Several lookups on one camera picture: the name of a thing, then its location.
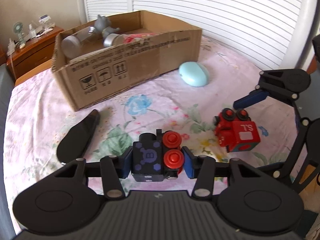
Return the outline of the red toy train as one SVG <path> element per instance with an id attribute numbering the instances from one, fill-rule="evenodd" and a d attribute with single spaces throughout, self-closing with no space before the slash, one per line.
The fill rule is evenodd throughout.
<path id="1" fill-rule="evenodd" d="M 255 122 L 244 109 L 224 108 L 214 116 L 214 134 L 228 153 L 250 151 L 261 142 Z"/>

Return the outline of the black toy train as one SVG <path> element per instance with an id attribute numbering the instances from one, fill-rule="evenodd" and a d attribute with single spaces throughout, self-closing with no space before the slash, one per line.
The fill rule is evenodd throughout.
<path id="1" fill-rule="evenodd" d="M 175 180 L 183 170 L 182 137 L 174 131 L 157 129 L 142 133 L 133 143 L 131 173 L 137 182 Z"/>

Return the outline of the black glasses case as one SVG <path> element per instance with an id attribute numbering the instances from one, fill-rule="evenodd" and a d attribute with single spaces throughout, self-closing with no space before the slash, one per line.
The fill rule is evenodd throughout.
<path id="1" fill-rule="evenodd" d="M 100 113 L 94 109 L 88 116 L 73 126 L 57 146 L 58 161 L 65 165 L 83 158 L 100 121 Z"/>

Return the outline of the floral pink tablecloth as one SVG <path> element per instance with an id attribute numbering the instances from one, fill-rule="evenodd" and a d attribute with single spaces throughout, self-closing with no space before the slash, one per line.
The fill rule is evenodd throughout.
<path id="1" fill-rule="evenodd" d="M 210 73 L 208 85 L 184 83 L 177 71 L 134 87 L 95 105 L 100 122 L 85 154 L 90 162 L 119 155 L 144 132 L 180 133 L 195 154 L 227 162 L 237 157 L 252 166 L 284 161 L 297 135 L 292 107 L 272 98 L 248 109 L 261 142 L 250 152 L 227 153 L 214 136 L 213 118 L 248 94 L 259 69 L 245 57 L 203 39 L 200 62 Z M 12 203 L 24 189 L 61 167 L 56 149 L 67 132 L 89 114 L 68 105 L 50 70 L 35 75 L 12 91 L 4 133 L 4 184 Z"/>

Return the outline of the light blue egg-shaped object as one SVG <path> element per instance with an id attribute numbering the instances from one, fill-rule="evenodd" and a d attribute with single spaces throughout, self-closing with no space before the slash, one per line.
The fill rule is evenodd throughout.
<path id="1" fill-rule="evenodd" d="M 181 79 L 192 87 L 203 87 L 209 83 L 209 72 L 198 62 L 185 62 L 178 68 Z"/>

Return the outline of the white louvered closet doors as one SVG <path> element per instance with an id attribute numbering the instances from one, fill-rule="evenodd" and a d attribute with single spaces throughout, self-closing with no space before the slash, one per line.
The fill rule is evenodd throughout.
<path id="1" fill-rule="evenodd" d="M 84 0 L 86 18 L 147 10 L 202 29 L 262 70 L 306 68 L 319 0 Z"/>

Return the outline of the cardboard box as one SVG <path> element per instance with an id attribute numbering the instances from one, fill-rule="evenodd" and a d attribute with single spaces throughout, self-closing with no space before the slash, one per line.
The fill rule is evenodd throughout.
<path id="1" fill-rule="evenodd" d="M 67 59 L 62 41 L 91 27 L 88 22 L 56 36 L 52 73 L 71 109 L 78 111 L 136 85 L 197 61 L 202 29 L 182 20 L 145 10 L 109 17 L 112 27 L 139 40 L 105 48 L 102 38 L 81 46 L 80 56 Z"/>

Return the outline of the jar with red label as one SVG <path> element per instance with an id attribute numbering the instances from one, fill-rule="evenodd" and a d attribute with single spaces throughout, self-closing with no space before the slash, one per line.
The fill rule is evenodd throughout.
<path id="1" fill-rule="evenodd" d="M 127 42 L 127 39 L 129 38 L 129 35 L 126 34 L 109 34 L 103 42 L 103 45 L 105 48 L 117 46 L 120 44 L 124 44 Z"/>

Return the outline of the empty clear plastic jar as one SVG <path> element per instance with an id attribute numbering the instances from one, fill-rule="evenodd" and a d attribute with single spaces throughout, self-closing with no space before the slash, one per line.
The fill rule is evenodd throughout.
<path id="1" fill-rule="evenodd" d="M 100 32 L 93 26 L 85 27 L 76 33 L 67 36 L 61 42 L 61 49 L 68 59 L 74 59 L 81 54 L 84 44 L 95 41 Z"/>

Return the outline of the red card pack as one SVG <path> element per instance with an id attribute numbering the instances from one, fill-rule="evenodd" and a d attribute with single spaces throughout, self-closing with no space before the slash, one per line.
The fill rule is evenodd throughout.
<path id="1" fill-rule="evenodd" d="M 145 38 L 149 38 L 155 36 L 154 33 L 141 33 L 141 34 L 125 34 L 124 35 L 124 43 L 131 43 L 135 41 L 140 41 Z"/>

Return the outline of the wooden nightstand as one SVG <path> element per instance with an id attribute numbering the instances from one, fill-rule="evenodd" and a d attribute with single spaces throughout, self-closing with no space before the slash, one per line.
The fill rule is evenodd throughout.
<path id="1" fill-rule="evenodd" d="M 39 38 L 29 40 L 23 49 L 16 51 L 8 57 L 7 67 L 14 80 L 33 70 L 40 64 L 52 58 L 55 38 L 64 31 L 61 27 L 54 27 L 52 31 Z"/>

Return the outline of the grey plush toy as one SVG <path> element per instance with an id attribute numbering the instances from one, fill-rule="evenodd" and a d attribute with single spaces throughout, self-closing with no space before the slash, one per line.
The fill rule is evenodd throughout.
<path id="1" fill-rule="evenodd" d="M 112 23 L 108 17 L 98 15 L 98 18 L 94 23 L 94 28 L 102 35 L 103 38 L 107 38 L 108 35 L 115 34 L 120 31 L 120 28 L 112 28 L 111 25 Z"/>

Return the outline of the clear spray bottle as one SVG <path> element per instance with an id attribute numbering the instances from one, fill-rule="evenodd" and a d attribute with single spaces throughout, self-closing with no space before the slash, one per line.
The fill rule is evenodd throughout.
<path id="1" fill-rule="evenodd" d="M 33 39 L 33 38 L 35 38 L 36 37 L 36 30 L 35 30 L 35 28 L 33 27 L 33 25 L 32 24 L 29 24 L 29 38 L 30 39 Z"/>

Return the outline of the white phone stand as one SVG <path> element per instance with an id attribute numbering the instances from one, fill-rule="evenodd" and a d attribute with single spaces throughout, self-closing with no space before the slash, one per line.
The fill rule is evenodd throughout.
<path id="1" fill-rule="evenodd" d="M 44 31 L 48 31 L 55 27 L 55 23 L 52 21 L 52 18 L 47 14 L 39 17 L 39 24 Z"/>

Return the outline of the small green desk fan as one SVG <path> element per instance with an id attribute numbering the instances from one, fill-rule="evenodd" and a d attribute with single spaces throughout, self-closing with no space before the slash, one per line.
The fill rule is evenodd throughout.
<path id="1" fill-rule="evenodd" d="M 25 47 L 25 40 L 23 37 L 23 24 L 22 22 L 16 22 L 13 26 L 13 32 L 18 36 L 19 48 Z"/>

